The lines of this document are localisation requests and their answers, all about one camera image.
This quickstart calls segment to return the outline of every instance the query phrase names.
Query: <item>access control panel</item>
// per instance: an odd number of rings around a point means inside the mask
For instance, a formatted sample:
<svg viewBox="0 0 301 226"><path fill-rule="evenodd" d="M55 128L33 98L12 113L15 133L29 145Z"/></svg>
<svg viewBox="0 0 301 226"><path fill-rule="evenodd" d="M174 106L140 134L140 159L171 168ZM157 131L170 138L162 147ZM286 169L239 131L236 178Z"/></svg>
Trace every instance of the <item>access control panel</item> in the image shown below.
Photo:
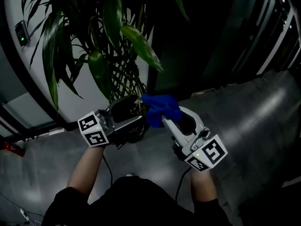
<svg viewBox="0 0 301 226"><path fill-rule="evenodd" d="M21 46L26 45L30 41L24 20L15 26L15 32L17 33Z"/></svg>

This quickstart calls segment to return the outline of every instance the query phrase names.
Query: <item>red object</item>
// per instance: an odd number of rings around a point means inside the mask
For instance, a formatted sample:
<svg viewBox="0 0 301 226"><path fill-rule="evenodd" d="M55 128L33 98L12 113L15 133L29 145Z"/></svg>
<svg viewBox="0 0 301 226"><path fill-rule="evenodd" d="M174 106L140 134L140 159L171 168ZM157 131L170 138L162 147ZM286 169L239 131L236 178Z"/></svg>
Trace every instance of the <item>red object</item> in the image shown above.
<svg viewBox="0 0 301 226"><path fill-rule="evenodd" d="M4 144L1 146L1 150L6 149L11 151L14 154L17 154L18 156L24 157L25 150L21 147L17 146L16 144L11 144L9 142L4 142Z"/></svg>

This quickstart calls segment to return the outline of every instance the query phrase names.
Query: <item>black shirt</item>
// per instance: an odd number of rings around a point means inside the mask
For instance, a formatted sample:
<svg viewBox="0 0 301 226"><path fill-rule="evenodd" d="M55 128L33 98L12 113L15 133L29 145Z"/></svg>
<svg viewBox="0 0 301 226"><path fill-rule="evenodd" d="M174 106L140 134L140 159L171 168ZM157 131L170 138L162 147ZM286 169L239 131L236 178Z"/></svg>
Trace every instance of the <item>black shirt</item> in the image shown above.
<svg viewBox="0 0 301 226"><path fill-rule="evenodd" d="M119 178L100 199L91 205L87 201L87 196L71 187L60 191L48 208L42 225L189 225L192 222L230 225L217 199L194 202L193 214L177 205L161 187L139 177Z"/></svg>

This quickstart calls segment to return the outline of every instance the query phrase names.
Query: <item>blue cloth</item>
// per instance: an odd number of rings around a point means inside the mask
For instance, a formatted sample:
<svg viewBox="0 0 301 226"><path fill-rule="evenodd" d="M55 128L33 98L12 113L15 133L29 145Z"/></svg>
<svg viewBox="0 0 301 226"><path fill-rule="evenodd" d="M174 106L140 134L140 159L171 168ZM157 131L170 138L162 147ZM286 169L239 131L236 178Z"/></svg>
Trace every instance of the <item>blue cloth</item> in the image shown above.
<svg viewBox="0 0 301 226"><path fill-rule="evenodd" d="M174 121L180 120L182 116L182 111L171 95L142 95L141 100L150 106L149 111L146 113L146 120L151 127L164 127L161 119L162 115Z"/></svg>

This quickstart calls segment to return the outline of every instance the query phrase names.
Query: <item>concrete floor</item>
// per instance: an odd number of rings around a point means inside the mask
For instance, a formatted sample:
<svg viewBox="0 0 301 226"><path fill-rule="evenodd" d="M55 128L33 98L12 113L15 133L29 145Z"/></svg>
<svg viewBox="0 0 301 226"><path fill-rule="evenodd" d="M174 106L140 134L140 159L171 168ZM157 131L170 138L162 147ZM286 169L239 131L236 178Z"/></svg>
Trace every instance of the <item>concrete floor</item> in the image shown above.
<svg viewBox="0 0 301 226"><path fill-rule="evenodd" d="M220 205L233 225L242 225L238 206L283 182L286 155L290 152L300 119L301 92L288 71L269 72L262 78L208 91L180 102L198 113L204 124L218 134L229 154L211 172ZM42 137L26 143L24 158L0 152L0 190L26 210L45 214L57 192L87 147L78 130ZM148 178L175 196L188 165L172 150L165 128L149 129L142 141L105 150L114 181L135 173ZM101 163L89 203L110 187L110 174ZM190 179L183 181L179 204L193 210ZM0 220L23 222L19 208L0 195ZM32 220L42 221L37 215Z"/></svg>

